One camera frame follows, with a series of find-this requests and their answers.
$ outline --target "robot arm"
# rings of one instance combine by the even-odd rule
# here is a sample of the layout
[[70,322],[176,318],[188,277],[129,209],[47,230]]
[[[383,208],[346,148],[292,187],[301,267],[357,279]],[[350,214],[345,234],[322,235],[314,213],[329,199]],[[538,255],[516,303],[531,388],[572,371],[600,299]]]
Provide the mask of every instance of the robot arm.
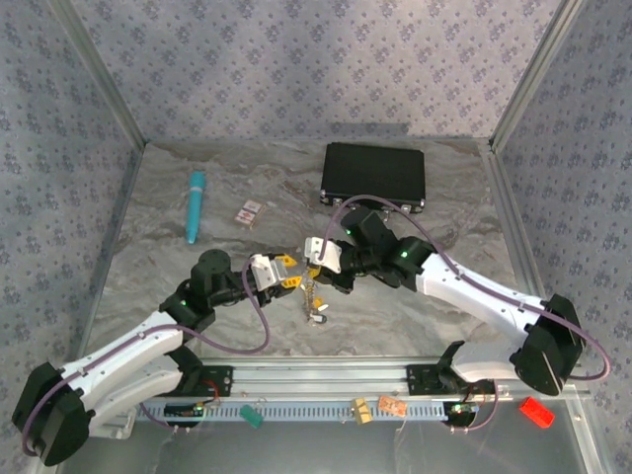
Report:
[[116,414],[157,395],[186,396],[198,386],[202,364],[183,344],[214,322],[216,306],[243,300],[248,290],[262,307],[292,292],[300,284],[288,277],[293,265],[286,255],[255,255],[242,278],[226,253],[205,252],[191,278],[134,329],[60,369],[37,367],[12,417],[27,432],[26,448],[55,465]]
[[[509,339],[493,344],[454,343],[442,357],[442,383],[456,386],[482,379],[519,378],[548,395],[562,391],[585,342],[533,309],[548,311],[579,327],[568,299],[554,295],[542,301],[456,263],[455,272],[431,244],[416,237],[397,239],[375,212],[364,207],[351,211],[341,224],[353,244],[329,242],[321,256],[322,239],[305,242],[305,258],[320,268],[317,281],[350,293],[356,277],[371,275],[391,287],[405,286],[451,303]],[[496,295],[465,281],[464,276]],[[511,303],[515,300],[520,305]]]

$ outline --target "black case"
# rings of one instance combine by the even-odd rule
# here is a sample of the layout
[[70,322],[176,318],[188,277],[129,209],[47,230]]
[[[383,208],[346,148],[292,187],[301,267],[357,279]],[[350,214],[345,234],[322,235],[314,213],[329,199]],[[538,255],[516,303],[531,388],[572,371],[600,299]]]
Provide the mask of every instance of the black case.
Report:
[[[331,143],[327,145],[320,200],[336,205],[356,195],[385,198],[408,212],[426,205],[424,153],[403,148]],[[370,208],[382,204],[361,201]]]

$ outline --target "marble surface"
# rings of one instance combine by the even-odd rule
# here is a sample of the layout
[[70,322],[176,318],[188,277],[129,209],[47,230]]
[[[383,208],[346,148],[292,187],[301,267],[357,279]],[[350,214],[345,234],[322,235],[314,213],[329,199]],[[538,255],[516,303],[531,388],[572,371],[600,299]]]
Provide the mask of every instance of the marble surface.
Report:
[[[515,285],[514,273],[478,153],[482,143],[407,141],[380,145],[426,153],[427,206],[419,219],[456,261],[496,281]],[[215,142],[149,144],[120,233],[88,350],[93,351],[141,322],[186,279],[198,256],[222,249],[241,268],[253,252],[283,251],[297,257],[307,236],[322,236],[332,208],[319,203],[326,142]],[[207,179],[194,245],[185,241],[188,179]],[[252,229],[233,218],[246,199],[266,212]],[[397,235],[414,229],[401,216]],[[454,307],[406,289],[359,279],[344,296],[321,286],[330,308],[323,326],[307,323],[303,293],[264,308],[272,341],[263,355],[438,356],[450,342],[494,340],[496,331]],[[205,334],[240,349],[258,345],[263,329],[248,301],[216,311]],[[191,342],[201,356],[219,351]]]

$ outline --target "red block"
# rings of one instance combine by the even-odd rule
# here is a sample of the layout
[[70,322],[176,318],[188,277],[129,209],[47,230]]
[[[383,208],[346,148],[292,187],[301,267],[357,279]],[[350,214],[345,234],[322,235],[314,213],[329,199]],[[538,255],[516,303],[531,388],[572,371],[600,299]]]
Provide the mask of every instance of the red block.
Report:
[[520,411],[541,428],[549,428],[555,420],[555,415],[550,410],[531,397],[520,404]]

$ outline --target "patterned wallpaper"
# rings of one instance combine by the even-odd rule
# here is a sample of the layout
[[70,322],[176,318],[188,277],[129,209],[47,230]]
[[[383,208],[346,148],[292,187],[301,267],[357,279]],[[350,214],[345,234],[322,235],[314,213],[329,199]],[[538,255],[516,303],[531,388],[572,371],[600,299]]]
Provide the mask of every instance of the patterned wallpaper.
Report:
[[77,351],[136,156],[46,3],[0,18],[0,473],[19,474],[13,408]]
[[632,472],[632,4],[590,0],[502,152],[547,290],[613,360],[593,388]]
[[73,0],[151,140],[491,134],[560,0]]

